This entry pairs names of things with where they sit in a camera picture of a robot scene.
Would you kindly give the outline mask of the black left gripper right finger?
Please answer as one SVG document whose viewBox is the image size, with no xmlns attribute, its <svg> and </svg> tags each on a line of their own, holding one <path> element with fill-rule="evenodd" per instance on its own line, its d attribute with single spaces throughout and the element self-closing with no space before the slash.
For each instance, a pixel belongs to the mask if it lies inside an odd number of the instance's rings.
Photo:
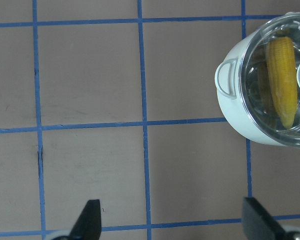
<svg viewBox="0 0 300 240">
<path fill-rule="evenodd" d="M 286 231 L 254 197 L 242 202 L 242 228 L 248 240 L 283 240 Z"/>
</svg>

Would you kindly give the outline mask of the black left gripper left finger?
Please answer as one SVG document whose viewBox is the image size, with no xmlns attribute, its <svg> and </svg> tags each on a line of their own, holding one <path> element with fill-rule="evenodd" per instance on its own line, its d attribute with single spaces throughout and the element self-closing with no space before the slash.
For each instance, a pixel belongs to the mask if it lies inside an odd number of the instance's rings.
<svg viewBox="0 0 300 240">
<path fill-rule="evenodd" d="M 100 200 L 88 200 L 72 227 L 70 240 L 99 240 L 102 232 Z"/>
</svg>

